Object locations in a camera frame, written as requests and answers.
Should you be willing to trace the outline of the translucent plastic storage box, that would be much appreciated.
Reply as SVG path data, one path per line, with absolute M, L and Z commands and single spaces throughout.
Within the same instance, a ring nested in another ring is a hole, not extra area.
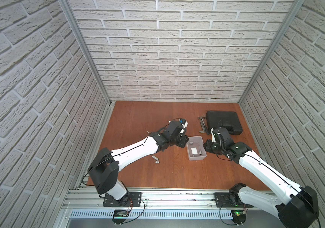
M 189 137 L 186 147 L 188 152 L 188 159 L 190 161 L 200 161 L 207 156 L 203 148 L 203 139 L 201 136 Z

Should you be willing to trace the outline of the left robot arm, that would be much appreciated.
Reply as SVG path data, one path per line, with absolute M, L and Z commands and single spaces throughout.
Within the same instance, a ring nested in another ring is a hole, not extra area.
M 170 146 L 185 147 L 189 137 L 178 134 L 175 137 L 166 138 L 163 134 L 152 133 L 143 140 L 127 147 L 110 151 L 101 149 L 87 169 L 98 194 L 108 193 L 115 200 L 121 200 L 127 193 L 127 188 L 118 180 L 118 174 L 127 165 L 164 151 Z

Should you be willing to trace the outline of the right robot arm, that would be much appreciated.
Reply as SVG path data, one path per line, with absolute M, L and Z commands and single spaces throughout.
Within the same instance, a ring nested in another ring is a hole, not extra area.
M 234 142 L 226 128 L 213 128 L 211 134 L 212 139 L 203 145 L 206 152 L 226 156 L 273 192 L 273 195 L 266 194 L 238 183 L 229 190 L 232 205 L 252 205 L 278 218 L 287 228 L 308 228 L 319 221 L 317 193 L 313 188 L 300 186 L 262 160 L 245 143 Z

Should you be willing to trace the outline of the white label in box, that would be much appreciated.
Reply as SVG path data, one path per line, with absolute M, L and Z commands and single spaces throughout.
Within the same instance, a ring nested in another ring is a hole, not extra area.
M 192 148 L 191 151 L 192 155 L 198 154 L 197 148 Z

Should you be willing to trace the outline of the black plastic tool case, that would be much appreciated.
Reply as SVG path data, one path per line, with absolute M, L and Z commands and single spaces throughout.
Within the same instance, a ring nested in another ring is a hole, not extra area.
M 226 128 L 231 135 L 240 135 L 243 132 L 236 112 L 208 111 L 206 113 L 208 132 L 219 127 Z

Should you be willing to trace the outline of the right controller board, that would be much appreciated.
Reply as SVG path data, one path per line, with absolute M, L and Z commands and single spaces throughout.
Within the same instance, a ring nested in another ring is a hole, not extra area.
M 247 214 L 245 211 L 231 211 L 232 213 L 232 222 L 235 225 L 243 225 L 246 221 Z

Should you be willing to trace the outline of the controller board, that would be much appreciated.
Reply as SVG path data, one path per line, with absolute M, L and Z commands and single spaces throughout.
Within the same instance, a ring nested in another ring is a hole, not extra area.
M 235 225 L 243 225 L 246 221 L 247 214 L 245 211 L 231 211 L 232 213 L 232 222 Z
M 129 217 L 129 211 L 127 210 L 114 210 L 112 221 L 115 225 L 121 225 Z

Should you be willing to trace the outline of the left controller board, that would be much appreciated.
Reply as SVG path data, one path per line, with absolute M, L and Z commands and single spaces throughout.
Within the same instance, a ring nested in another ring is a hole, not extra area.
M 114 210 L 112 221 L 115 225 L 121 225 L 129 217 L 129 211 L 127 210 Z

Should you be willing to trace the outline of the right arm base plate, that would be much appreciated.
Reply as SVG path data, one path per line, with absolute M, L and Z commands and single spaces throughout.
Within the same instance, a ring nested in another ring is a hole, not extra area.
M 238 197 L 232 196 L 229 192 L 216 192 L 214 193 L 214 199 L 217 208 L 253 208 L 252 205 L 243 204 Z

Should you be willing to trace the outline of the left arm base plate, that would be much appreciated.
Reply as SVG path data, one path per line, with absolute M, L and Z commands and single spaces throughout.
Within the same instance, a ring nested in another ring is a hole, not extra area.
M 127 195 L 123 196 L 121 199 L 116 200 L 110 194 L 106 193 L 104 195 L 104 207 L 140 207 L 141 205 L 141 192 L 128 192 Z

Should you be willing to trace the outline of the aluminium rail frame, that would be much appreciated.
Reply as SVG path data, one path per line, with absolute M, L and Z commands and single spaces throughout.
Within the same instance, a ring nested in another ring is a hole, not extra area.
M 93 187 L 83 186 L 68 191 L 58 214 L 55 227 L 66 227 L 71 219 L 112 219 L 114 210 L 127 210 L 133 219 L 218 219 L 232 220 L 231 211 L 263 212 L 253 208 L 217 208 L 214 193 L 225 190 L 130 188 L 141 192 L 140 207 L 104 207 L 104 194 L 98 195 Z

